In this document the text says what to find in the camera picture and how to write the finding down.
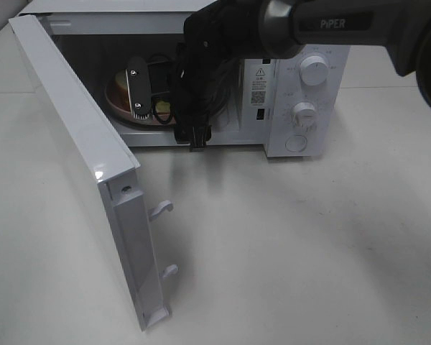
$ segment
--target qr code label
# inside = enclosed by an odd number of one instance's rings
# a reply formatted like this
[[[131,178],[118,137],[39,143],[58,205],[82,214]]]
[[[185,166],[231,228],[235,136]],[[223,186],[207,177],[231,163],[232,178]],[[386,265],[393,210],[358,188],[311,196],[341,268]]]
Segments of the qr code label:
[[[263,104],[265,103],[265,97],[267,96],[266,91],[252,91],[251,104]]]

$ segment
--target open microwave door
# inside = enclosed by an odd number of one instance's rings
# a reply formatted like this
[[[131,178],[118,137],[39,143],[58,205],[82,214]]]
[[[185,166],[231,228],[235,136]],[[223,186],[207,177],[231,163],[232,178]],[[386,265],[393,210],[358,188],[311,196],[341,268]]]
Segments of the open microwave door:
[[[80,191],[83,205],[93,215],[98,215],[103,206],[102,214],[111,227],[144,330],[169,315],[149,221],[163,210],[170,211],[172,204],[164,202],[155,209],[146,209],[137,178],[139,162],[36,16],[25,15],[9,22],[64,166]]]

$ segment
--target microwave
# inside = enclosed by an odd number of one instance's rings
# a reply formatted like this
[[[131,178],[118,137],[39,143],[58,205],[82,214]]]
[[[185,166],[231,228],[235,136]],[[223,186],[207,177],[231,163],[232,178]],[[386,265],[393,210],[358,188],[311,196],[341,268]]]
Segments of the microwave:
[[[162,281],[177,266],[158,270],[151,233],[172,203],[147,207],[129,148],[182,145],[172,124],[122,108],[122,76],[132,58],[149,70],[172,62],[185,19],[210,2],[34,0],[10,19],[86,212],[110,226],[141,329],[170,314]],[[268,158],[320,155],[348,51],[307,45],[289,60],[240,60],[211,119],[208,145],[261,145]],[[162,108],[164,114],[165,100]]]

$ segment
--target sticker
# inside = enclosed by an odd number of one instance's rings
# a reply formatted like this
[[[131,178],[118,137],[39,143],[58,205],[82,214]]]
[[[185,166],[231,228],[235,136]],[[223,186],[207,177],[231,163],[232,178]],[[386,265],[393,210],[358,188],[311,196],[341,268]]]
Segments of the sticker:
[[[251,105],[263,106],[267,102],[270,65],[252,66]]]

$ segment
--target control panel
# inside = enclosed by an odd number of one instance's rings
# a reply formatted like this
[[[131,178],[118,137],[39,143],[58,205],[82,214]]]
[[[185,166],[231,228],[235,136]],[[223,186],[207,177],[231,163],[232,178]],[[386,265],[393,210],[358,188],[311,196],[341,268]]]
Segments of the control panel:
[[[298,56],[278,60],[268,157],[320,155],[348,52],[348,46],[308,45]]]

